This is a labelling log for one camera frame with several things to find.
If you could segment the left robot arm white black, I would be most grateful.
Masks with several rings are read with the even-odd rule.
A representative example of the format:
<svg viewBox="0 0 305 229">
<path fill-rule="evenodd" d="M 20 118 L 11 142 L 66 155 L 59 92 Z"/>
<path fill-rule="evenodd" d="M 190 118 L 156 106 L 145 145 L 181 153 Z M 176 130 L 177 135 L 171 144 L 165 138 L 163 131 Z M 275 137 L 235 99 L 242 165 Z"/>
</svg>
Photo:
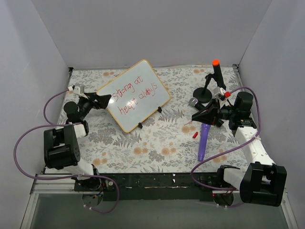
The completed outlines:
<svg viewBox="0 0 305 229">
<path fill-rule="evenodd" d="M 102 191 L 104 179 L 100 178 L 98 169 L 81 158 L 78 139 L 89 133 L 85 116 L 91 109 L 106 109 L 111 95 L 84 93 L 79 101 L 67 102 L 63 109 L 67 115 L 65 126 L 44 131 L 44 161 L 47 168 L 65 170 L 71 174 L 82 187 L 91 191 Z"/>
</svg>

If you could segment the yellow framed whiteboard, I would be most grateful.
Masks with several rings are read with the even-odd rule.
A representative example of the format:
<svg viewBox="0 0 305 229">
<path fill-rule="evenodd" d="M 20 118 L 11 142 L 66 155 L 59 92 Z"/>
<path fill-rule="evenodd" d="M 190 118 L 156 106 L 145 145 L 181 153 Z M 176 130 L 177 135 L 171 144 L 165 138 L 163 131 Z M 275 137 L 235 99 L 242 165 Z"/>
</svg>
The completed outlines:
<svg viewBox="0 0 305 229">
<path fill-rule="evenodd" d="M 96 92 L 111 95 L 107 110 L 129 133 L 165 105 L 171 95 L 147 60 L 141 60 Z"/>
</svg>

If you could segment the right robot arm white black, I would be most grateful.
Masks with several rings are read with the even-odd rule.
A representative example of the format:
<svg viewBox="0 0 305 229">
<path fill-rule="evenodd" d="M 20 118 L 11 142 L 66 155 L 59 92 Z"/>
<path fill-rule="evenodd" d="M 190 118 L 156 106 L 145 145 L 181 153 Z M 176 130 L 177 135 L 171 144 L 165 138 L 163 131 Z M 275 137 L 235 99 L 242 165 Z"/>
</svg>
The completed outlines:
<svg viewBox="0 0 305 229">
<path fill-rule="evenodd" d="M 249 92 L 239 92 L 233 105 L 220 105 L 218 99 L 212 99 L 197 113 L 192 121 L 206 125 L 219 125 L 221 121 L 229 122 L 229 129 L 237 140 L 247 161 L 247 170 L 224 165 L 216 173 L 216 189 L 235 188 L 244 203 L 278 207 L 282 202 L 287 171 L 278 166 L 266 152 L 260 135 L 260 125 L 251 118 L 253 102 L 257 98 Z"/>
</svg>

